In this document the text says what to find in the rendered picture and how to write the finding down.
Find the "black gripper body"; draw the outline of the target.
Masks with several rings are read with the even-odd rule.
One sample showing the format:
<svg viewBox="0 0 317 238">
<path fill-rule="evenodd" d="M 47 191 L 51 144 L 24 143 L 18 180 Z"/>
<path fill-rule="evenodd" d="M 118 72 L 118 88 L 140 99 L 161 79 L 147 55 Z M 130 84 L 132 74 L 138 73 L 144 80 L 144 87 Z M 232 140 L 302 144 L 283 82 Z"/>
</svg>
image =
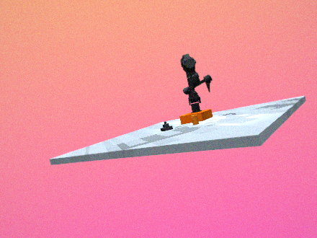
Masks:
<svg viewBox="0 0 317 238">
<path fill-rule="evenodd" d="M 191 75 L 189 75 L 189 77 L 191 77 L 191 76 L 193 76 L 195 73 L 193 73 L 193 74 L 191 74 Z M 199 78 L 198 78 L 199 79 Z M 210 81 L 212 81 L 212 78 L 210 77 L 210 75 L 206 75 L 206 76 L 204 76 L 203 77 L 203 80 L 202 81 L 200 81 L 200 79 L 199 79 L 199 81 L 194 81 L 194 82 L 192 82 L 192 86 L 189 88 L 189 87 L 185 87 L 184 89 L 183 89 L 183 93 L 185 93 L 185 94 L 187 94 L 186 92 L 187 91 L 191 91 L 192 89 L 194 89 L 195 87 L 198 87 L 199 85 L 201 85 L 201 84 L 203 84 L 206 80 L 210 80 Z"/>
</svg>

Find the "orange knob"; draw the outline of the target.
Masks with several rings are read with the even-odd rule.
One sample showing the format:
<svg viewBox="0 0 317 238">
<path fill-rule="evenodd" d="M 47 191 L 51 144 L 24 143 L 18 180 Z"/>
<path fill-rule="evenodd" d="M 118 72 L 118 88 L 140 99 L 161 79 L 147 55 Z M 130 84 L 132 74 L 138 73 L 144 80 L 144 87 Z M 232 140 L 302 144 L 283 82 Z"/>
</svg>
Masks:
<svg viewBox="0 0 317 238">
<path fill-rule="evenodd" d="M 193 124 L 193 125 L 199 124 L 197 115 L 192 115 L 192 116 L 191 116 L 191 119 L 192 119 L 192 124 Z"/>
</svg>

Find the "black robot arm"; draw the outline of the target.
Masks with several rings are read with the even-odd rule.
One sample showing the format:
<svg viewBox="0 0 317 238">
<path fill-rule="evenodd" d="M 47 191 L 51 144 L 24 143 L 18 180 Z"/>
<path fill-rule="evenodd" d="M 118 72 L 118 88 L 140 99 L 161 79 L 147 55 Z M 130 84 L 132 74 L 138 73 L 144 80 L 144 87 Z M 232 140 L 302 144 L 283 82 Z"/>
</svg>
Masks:
<svg viewBox="0 0 317 238">
<path fill-rule="evenodd" d="M 183 54 L 182 55 L 182 59 L 180 60 L 180 63 L 181 63 L 181 67 L 183 68 L 183 70 L 185 71 L 186 73 L 186 76 L 187 76 L 187 83 L 188 83 L 188 86 L 189 88 L 192 86 L 192 82 L 194 81 L 199 81 L 199 75 L 198 73 L 196 73 L 195 71 L 195 64 L 196 64 L 196 60 L 189 56 L 188 53 L 186 54 Z M 189 75 L 195 73 L 193 76 L 189 77 Z M 191 108 L 192 108 L 192 113 L 197 113 L 199 111 L 202 111 L 200 110 L 200 106 L 199 106 L 199 103 L 201 103 L 201 100 L 200 100 L 200 96 L 198 95 L 198 93 L 195 91 L 195 88 L 191 90 L 194 94 L 194 96 L 196 97 L 196 99 L 192 96 L 192 95 L 188 95 L 188 100 L 189 100 L 189 105 L 191 105 Z M 196 102 L 196 103 L 194 103 Z M 194 103 L 194 104 L 191 104 L 191 103 Z"/>
</svg>

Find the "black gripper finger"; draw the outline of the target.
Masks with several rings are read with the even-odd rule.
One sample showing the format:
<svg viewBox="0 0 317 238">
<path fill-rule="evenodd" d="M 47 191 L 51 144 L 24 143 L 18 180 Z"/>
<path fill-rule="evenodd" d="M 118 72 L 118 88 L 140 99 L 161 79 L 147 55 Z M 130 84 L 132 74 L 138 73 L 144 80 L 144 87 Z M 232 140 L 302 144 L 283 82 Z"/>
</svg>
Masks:
<svg viewBox="0 0 317 238">
<path fill-rule="evenodd" d="M 209 91 L 209 93 L 210 93 L 210 83 L 211 83 L 211 81 L 209 79 L 205 81 L 205 84 L 206 84 L 206 87 L 207 87 L 207 90 Z"/>
<path fill-rule="evenodd" d="M 193 92 L 191 92 L 190 90 L 186 92 L 188 95 L 192 95 L 195 99 L 196 97 L 194 96 Z M 197 100 L 197 99 L 196 99 Z"/>
</svg>

